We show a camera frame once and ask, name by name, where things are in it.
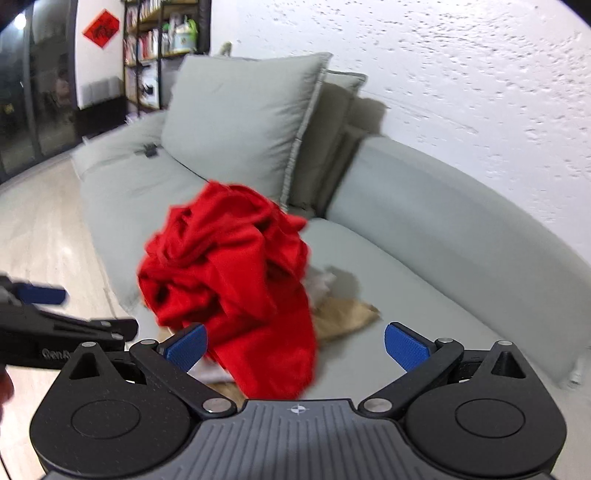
sofa armrest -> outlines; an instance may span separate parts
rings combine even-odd
[[[146,144],[160,145],[166,111],[143,116],[130,125],[105,133],[74,150],[74,169],[81,180],[88,172],[143,150]]]

glass door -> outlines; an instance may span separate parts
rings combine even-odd
[[[0,32],[0,181],[79,142],[68,62],[70,3],[37,0]]]
[[[0,175],[6,179],[35,163],[25,98],[25,14],[0,32]]]
[[[33,114],[41,152],[51,156],[76,142],[68,71],[70,0],[37,0],[30,35]]]

bookshelf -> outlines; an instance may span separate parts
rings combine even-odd
[[[185,55],[209,54],[211,0],[126,0],[124,4],[125,96],[128,112],[141,116],[167,107],[166,93]],[[194,22],[197,41],[180,48],[178,30],[174,34],[169,30],[171,24],[178,27],[185,20]]]

crumpled fabric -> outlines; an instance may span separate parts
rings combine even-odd
[[[249,398],[297,398],[313,380],[305,225],[248,187],[211,181],[145,246],[138,283],[158,324],[204,324],[207,353]]]
[[[339,337],[350,335],[379,318],[379,310],[368,303],[355,299],[335,299],[327,297],[312,316],[312,324],[320,347]],[[205,381],[207,386],[233,400],[241,408],[247,396],[232,380],[217,378]]]

sofa backrest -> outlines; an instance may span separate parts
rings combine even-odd
[[[400,260],[555,381],[591,340],[591,267],[516,205],[433,157],[368,137],[327,218]]]

